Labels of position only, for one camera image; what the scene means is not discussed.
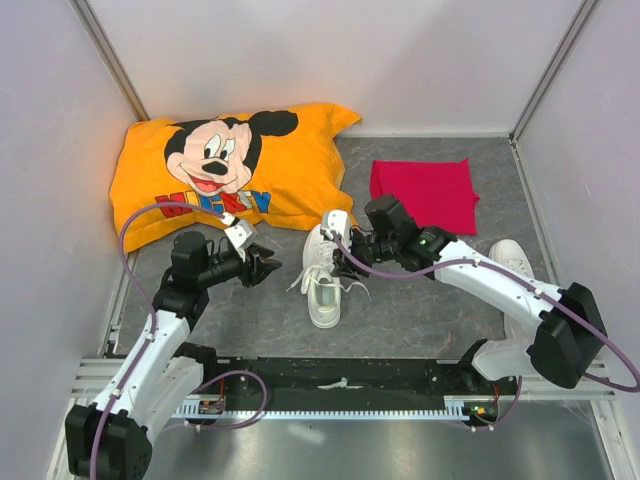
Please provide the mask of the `white sneaker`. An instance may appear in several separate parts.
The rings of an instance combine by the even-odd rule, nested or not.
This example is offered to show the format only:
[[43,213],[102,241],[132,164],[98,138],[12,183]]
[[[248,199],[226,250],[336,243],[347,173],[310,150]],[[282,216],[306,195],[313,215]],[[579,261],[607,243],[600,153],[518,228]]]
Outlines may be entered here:
[[334,270],[333,252],[335,243],[327,240],[316,225],[307,236],[302,254],[302,270],[288,290],[300,286],[300,292],[307,298],[311,322],[318,328],[329,329],[336,326],[341,318],[342,293],[353,287],[362,288],[370,296],[367,287],[354,281],[344,287]]
[[[489,258],[519,274],[534,278],[534,272],[521,246],[514,240],[504,239],[496,242],[489,250]],[[507,339],[533,336],[526,325],[514,318],[503,315],[504,332]]]

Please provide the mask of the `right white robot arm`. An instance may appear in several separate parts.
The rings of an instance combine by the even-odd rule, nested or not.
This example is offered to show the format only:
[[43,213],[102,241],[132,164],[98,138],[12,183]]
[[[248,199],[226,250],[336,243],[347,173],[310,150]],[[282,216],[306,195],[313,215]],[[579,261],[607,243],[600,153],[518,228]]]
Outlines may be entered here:
[[510,270],[439,227],[417,225],[392,195],[370,201],[373,227],[361,232],[342,210],[324,214],[322,234],[334,241],[335,273],[357,279],[374,264],[395,261],[403,277],[428,277],[457,287],[500,310],[522,333],[500,341],[478,340],[465,353],[458,381],[467,392],[483,392],[505,377],[539,374],[573,389],[604,343],[606,330],[593,293],[579,283],[563,289]]

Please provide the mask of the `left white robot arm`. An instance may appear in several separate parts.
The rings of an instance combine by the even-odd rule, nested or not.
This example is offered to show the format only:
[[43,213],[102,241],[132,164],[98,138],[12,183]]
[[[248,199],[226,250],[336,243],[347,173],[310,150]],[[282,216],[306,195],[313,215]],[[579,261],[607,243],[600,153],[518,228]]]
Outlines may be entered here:
[[249,232],[227,229],[226,249],[215,250],[196,231],[180,234],[171,265],[151,303],[134,347],[117,373],[87,406],[65,419],[72,475],[84,479],[141,479],[153,445],[183,400],[208,393],[219,382],[212,349],[187,338],[209,303],[209,288],[239,280],[247,288],[281,267],[274,251],[252,242]]

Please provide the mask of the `orange Mickey Mouse pillow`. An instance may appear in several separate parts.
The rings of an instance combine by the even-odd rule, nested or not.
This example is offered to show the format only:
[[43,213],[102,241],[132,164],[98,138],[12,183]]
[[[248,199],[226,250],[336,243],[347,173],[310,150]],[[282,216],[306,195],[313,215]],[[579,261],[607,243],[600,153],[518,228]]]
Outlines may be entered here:
[[110,188],[125,252],[195,223],[220,228],[225,212],[302,231],[327,211],[350,212],[334,139],[360,119],[340,105],[312,103],[135,124]]

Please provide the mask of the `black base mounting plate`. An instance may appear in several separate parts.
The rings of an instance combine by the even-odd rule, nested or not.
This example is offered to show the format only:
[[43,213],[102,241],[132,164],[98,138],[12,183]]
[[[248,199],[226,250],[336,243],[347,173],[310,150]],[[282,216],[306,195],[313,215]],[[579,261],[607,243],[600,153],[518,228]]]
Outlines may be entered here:
[[468,365],[428,359],[220,358],[205,365],[204,379],[232,372],[223,386],[226,405],[266,407],[427,407],[446,396],[502,398],[516,392],[516,381],[490,382]]

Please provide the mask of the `red folded cloth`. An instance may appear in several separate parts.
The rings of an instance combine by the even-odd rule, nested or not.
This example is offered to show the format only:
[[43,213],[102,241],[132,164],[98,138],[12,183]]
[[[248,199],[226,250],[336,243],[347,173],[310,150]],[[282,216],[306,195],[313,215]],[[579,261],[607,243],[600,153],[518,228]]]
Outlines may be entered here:
[[391,194],[418,226],[437,226],[455,235],[477,234],[469,160],[459,162],[381,161],[372,164],[372,198]]

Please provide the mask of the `aluminium rail frame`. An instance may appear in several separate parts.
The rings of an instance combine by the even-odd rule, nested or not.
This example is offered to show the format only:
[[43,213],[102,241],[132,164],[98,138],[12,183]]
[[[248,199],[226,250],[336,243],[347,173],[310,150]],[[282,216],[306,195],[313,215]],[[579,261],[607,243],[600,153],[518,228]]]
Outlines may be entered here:
[[[220,358],[237,358],[237,357],[220,357],[215,353],[213,362]],[[72,397],[68,405],[68,411],[75,405],[87,406],[95,397],[103,390],[114,375],[119,370],[125,359],[86,359],[82,362],[76,383],[72,392]],[[457,363],[461,364],[461,360],[435,360],[439,363]],[[188,395],[187,398],[204,400],[206,406],[215,406],[222,408],[226,405],[224,393],[217,394],[207,393],[206,388],[216,384],[224,385],[224,380],[231,377],[232,372],[226,372],[215,376],[213,379],[206,381],[196,391]],[[503,413],[499,410],[501,401],[529,401],[529,400],[587,400],[608,398],[612,395],[613,390],[608,385],[604,374],[604,367],[601,363],[593,364],[585,373],[585,376],[579,381],[573,389],[565,389],[556,386],[542,378],[539,374],[505,377],[516,381],[516,392],[504,398],[496,396],[494,399],[487,397],[471,397],[471,396],[446,396],[445,400],[463,401],[465,413],[469,415],[466,421],[433,421],[440,423],[452,423],[469,430],[479,430],[482,428],[491,428],[503,418]],[[223,426],[231,426],[234,428],[244,428],[256,424],[262,420],[258,416],[266,408],[267,400],[263,399],[261,405],[255,409],[256,414],[248,420],[239,419],[218,419],[218,420],[181,420],[172,419],[167,422],[162,429],[166,430],[170,427],[186,426],[196,430],[215,429]],[[395,420],[327,420],[327,421],[395,421]],[[51,464],[48,471],[48,477],[51,479],[84,479],[71,474],[69,470],[67,458],[67,442],[65,436],[65,422],[61,429]]]

